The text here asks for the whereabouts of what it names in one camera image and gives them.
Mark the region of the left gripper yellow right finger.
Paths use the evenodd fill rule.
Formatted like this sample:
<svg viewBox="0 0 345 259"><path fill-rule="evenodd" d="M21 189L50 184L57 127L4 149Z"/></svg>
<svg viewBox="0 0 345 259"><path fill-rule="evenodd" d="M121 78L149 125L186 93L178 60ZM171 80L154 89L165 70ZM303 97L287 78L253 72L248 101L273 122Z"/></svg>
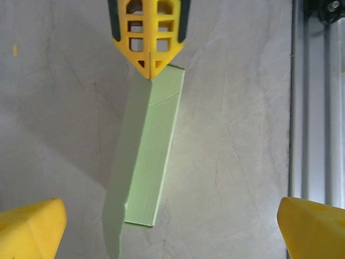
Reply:
<svg viewBox="0 0 345 259"><path fill-rule="evenodd" d="M344 258L344 209L285 197L277 222L290 258Z"/></svg>

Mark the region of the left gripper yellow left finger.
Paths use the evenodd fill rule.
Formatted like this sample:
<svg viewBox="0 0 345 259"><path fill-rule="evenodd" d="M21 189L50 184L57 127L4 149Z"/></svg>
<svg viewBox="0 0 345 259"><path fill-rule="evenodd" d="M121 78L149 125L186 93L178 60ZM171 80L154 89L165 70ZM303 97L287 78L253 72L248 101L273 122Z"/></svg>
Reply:
<svg viewBox="0 0 345 259"><path fill-rule="evenodd" d="M66 224L60 198L1 212L1 258L55 258Z"/></svg>

